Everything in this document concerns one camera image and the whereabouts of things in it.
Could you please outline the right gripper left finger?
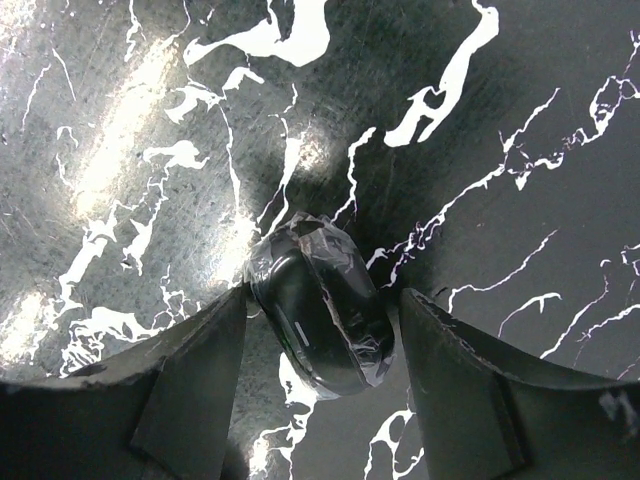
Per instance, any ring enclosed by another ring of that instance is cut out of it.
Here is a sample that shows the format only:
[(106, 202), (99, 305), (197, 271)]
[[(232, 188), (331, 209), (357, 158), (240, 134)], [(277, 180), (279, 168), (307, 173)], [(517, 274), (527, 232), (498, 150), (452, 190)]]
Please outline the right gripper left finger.
[(243, 356), (244, 291), (65, 378), (1, 385), (5, 479), (217, 479)]

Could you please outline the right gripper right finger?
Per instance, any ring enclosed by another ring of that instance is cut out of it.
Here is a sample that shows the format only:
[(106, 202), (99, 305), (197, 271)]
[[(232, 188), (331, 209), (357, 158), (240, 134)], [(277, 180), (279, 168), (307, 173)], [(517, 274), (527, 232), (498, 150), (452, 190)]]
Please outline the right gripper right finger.
[(429, 478), (638, 478), (637, 382), (530, 355), (415, 289), (399, 323)]

